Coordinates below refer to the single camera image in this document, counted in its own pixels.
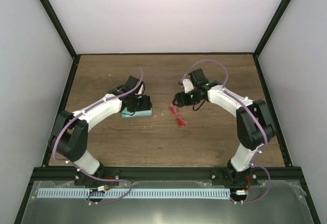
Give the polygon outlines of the teal glasses case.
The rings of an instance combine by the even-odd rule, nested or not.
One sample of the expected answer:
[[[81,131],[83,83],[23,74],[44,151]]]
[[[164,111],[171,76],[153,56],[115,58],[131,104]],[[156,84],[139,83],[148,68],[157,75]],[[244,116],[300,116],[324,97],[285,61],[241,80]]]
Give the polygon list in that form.
[[[137,118],[146,117],[152,115],[152,109],[150,111],[137,112],[136,114],[124,114],[124,109],[121,111],[122,118]]]

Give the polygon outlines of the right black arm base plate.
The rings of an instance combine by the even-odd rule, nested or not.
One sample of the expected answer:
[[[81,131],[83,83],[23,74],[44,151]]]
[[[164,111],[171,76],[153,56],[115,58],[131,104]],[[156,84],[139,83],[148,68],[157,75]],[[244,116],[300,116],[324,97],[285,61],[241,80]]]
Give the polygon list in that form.
[[[253,178],[253,170],[247,169],[242,172],[236,172],[228,167],[213,167],[210,169],[210,177],[213,185],[224,185],[225,187],[245,187],[257,185],[257,179]]]

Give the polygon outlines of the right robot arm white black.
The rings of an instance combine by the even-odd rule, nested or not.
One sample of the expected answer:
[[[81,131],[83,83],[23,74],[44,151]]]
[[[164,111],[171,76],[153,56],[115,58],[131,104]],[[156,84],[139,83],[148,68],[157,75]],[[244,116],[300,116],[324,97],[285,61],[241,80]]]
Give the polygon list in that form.
[[[276,136],[276,128],[268,105],[264,100],[253,101],[237,95],[225,83],[209,81],[202,69],[196,69],[179,81],[182,92],[175,94],[172,104],[202,106],[204,102],[217,105],[236,118],[237,137],[240,142],[226,169],[228,181],[240,184],[253,166],[254,158]]]

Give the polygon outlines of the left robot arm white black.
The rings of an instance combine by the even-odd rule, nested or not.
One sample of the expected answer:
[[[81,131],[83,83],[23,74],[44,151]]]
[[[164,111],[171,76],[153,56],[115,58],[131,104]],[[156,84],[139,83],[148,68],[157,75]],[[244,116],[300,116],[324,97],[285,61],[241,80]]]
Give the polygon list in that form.
[[[152,115],[151,98],[144,92],[144,81],[129,76],[125,84],[108,91],[97,102],[75,112],[60,112],[49,139],[53,157],[60,154],[84,171],[91,184],[101,184],[104,166],[87,150],[88,133],[114,114],[119,113],[122,118]]]

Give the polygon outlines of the red transparent sunglasses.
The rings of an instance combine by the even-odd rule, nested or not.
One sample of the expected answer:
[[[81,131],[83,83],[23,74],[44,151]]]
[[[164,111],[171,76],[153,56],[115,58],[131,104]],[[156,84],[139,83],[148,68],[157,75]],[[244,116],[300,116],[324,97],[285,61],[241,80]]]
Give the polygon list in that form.
[[[179,114],[177,106],[169,104],[168,109],[172,113],[175,122],[179,128],[184,128],[188,124],[188,122],[184,120]]]

